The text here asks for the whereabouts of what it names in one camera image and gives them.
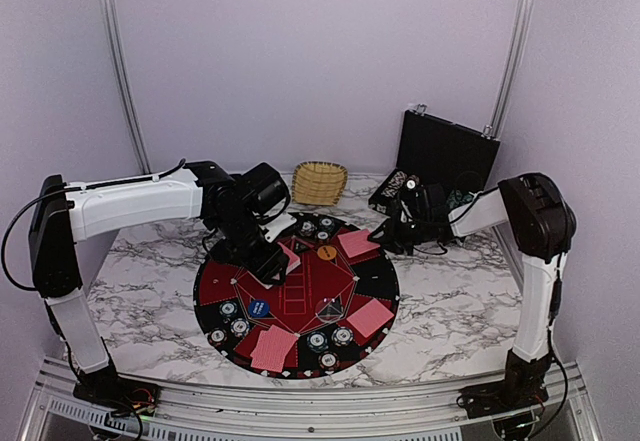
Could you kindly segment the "red playing card deck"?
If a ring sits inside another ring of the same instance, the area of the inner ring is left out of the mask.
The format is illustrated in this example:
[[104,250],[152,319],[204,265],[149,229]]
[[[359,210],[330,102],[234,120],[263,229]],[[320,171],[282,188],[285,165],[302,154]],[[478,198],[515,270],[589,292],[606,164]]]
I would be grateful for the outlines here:
[[301,264],[299,255],[294,253],[289,247],[281,242],[279,242],[278,245],[281,247],[283,253],[287,256],[288,263],[284,271],[279,270],[274,276],[270,278],[270,283],[261,282],[261,285],[265,289],[271,289],[273,287],[282,285],[286,280],[286,277]]

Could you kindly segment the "black triangular all-in marker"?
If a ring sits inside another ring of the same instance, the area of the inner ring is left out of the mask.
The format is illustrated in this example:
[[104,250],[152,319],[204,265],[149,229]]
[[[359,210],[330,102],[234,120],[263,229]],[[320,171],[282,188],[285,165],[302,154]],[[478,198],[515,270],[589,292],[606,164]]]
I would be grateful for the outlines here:
[[292,244],[293,252],[300,256],[302,253],[312,250],[312,247],[301,240],[295,240]]

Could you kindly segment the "blue small blind button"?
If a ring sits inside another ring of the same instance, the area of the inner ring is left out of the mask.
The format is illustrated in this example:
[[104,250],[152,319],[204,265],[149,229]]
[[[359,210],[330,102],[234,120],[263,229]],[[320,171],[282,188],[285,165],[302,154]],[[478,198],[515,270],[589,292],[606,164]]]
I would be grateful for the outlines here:
[[254,299],[248,307],[248,315],[254,319],[265,318],[270,314],[270,305],[264,299]]

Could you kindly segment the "orange big blind button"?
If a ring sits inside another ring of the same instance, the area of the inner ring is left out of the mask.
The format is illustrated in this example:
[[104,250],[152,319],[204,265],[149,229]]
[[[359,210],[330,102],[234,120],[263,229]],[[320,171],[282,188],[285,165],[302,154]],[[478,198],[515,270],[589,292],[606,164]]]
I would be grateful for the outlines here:
[[322,260],[331,261],[337,256],[337,249],[332,245],[323,245],[317,249],[317,255]]

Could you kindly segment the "red black chip stack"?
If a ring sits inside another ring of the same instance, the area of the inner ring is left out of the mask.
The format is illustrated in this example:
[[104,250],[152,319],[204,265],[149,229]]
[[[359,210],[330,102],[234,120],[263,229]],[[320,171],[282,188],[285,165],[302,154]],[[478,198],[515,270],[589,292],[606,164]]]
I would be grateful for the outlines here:
[[319,355],[318,363],[321,369],[334,371],[339,367],[339,357],[334,352],[326,351]]
[[326,231],[318,231],[318,232],[316,233],[316,239],[317,239],[317,241],[318,241],[319,243],[321,243],[321,244],[326,244],[326,243],[328,243],[328,242],[329,242],[329,240],[330,240],[330,235],[329,235],[329,233],[328,233],[328,232],[326,232]]
[[216,328],[207,334],[207,341],[211,346],[223,345],[227,340],[227,333],[224,329]]

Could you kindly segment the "green blue chip stack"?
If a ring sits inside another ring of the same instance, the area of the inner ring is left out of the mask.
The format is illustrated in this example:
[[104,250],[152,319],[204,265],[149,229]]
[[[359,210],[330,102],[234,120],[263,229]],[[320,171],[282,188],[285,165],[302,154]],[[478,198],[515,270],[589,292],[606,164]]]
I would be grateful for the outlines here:
[[329,346],[327,336],[321,331],[309,334],[306,343],[308,349],[314,353],[322,353],[326,351]]
[[331,231],[334,229],[334,221],[332,218],[324,217],[319,220],[322,230]]
[[236,318],[238,306],[234,301],[224,301],[219,305],[219,314],[224,323],[228,323]]

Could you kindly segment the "clear round dealer button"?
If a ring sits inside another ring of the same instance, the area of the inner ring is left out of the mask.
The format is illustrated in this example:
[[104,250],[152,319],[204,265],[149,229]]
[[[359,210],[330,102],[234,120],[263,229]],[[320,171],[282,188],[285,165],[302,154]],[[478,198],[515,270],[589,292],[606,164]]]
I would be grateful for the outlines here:
[[315,315],[323,323],[334,323],[341,319],[343,314],[344,307],[340,297],[322,298],[315,307]]

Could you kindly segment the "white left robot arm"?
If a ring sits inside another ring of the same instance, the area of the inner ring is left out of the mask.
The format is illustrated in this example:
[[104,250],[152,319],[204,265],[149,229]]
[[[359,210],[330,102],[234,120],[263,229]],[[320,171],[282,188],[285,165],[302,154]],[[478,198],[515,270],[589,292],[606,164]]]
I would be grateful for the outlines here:
[[89,374],[89,392],[106,406],[119,405],[127,393],[91,317],[76,244],[132,226],[199,219],[223,237],[210,251],[217,262],[239,265],[264,284],[281,284],[289,258],[276,239],[296,220],[272,210],[289,202],[285,182],[266,163],[243,175],[200,161],[95,183],[47,178],[29,231],[33,283],[79,368]]

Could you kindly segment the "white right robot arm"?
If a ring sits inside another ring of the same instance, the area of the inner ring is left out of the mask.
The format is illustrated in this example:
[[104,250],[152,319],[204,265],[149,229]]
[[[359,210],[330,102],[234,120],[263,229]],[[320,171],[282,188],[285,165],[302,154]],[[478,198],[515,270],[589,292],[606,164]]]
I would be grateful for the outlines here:
[[388,219],[368,237],[384,249],[411,255],[416,244],[464,238],[486,228],[511,227],[524,268],[522,308],[505,380],[495,399],[515,409],[534,392],[532,377],[542,377],[553,362],[552,329],[562,296],[562,275],[576,218],[556,184],[542,173],[502,180],[453,210],[431,205],[425,187],[408,179],[387,207]]

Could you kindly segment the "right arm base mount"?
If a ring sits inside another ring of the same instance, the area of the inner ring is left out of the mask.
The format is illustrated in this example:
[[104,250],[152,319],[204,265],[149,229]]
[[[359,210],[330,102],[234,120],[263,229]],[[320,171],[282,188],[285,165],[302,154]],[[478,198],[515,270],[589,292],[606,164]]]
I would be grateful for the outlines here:
[[496,381],[463,388],[456,404],[469,419],[497,415],[493,429],[501,440],[525,440],[544,414],[548,398],[545,387],[521,395],[508,393],[504,382]]

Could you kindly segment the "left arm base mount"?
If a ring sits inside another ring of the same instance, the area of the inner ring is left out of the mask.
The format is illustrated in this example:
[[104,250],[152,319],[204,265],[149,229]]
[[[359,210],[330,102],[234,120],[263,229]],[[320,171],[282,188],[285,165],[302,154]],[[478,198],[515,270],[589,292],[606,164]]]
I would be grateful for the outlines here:
[[159,386],[154,383],[119,378],[115,382],[102,381],[92,386],[78,382],[73,395],[107,408],[106,426],[116,427],[120,422],[122,430],[140,439],[145,432],[142,415],[155,412],[159,391]]

